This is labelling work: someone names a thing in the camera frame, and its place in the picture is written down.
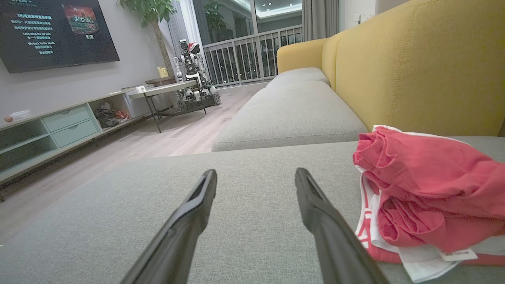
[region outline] clothing tag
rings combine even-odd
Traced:
[[[469,260],[469,259],[477,259],[479,258],[472,249],[465,249],[460,251],[455,251],[451,253],[445,253],[438,250],[438,253],[445,261],[461,261],[461,260]]]

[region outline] tree trunk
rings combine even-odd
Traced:
[[[158,25],[158,21],[151,22],[153,29],[155,31],[156,40],[158,41],[158,46],[160,47],[161,56],[163,57],[163,61],[165,61],[165,67],[167,67],[168,77],[174,79],[174,70],[172,69],[172,59],[168,55],[167,47],[165,46],[165,42],[163,41],[163,35],[161,34],[160,26]]]

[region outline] metal railing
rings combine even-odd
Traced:
[[[204,46],[216,87],[274,78],[277,50],[301,42],[302,25],[229,39]]]

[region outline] red album cover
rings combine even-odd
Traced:
[[[63,5],[63,10],[73,32],[92,34],[98,30],[98,22],[92,8]]]

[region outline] robot wheel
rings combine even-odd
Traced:
[[[213,94],[214,96],[214,103],[216,104],[216,106],[220,105],[221,104],[221,96],[219,95],[218,92],[215,92]]]
[[[187,111],[188,107],[186,106],[186,103],[179,100],[177,102],[177,107],[179,108],[180,111]]]

